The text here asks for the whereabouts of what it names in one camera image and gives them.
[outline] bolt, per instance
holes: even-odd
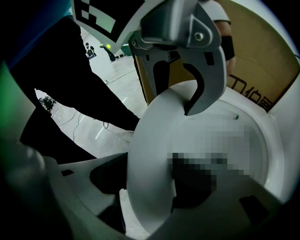
[[[196,39],[196,41],[202,41],[203,40],[203,38],[204,38],[204,35],[203,35],[203,33],[201,33],[201,32],[196,32],[195,34],[194,34],[194,37],[195,37],[195,39]]]

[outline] cardboard box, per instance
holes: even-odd
[[[236,55],[236,66],[227,86],[268,112],[299,74],[299,64],[283,38],[260,16],[233,1],[218,2],[232,22]],[[139,58],[137,65],[149,104],[154,96]],[[169,86],[193,79],[181,59],[170,65]]]

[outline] toilet lid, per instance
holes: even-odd
[[[265,183],[268,156],[253,119],[218,100],[204,112],[184,115],[196,81],[182,82],[157,96],[133,135],[127,164],[127,190],[133,210],[149,232],[168,218],[174,198],[169,158],[222,159],[239,174]]]

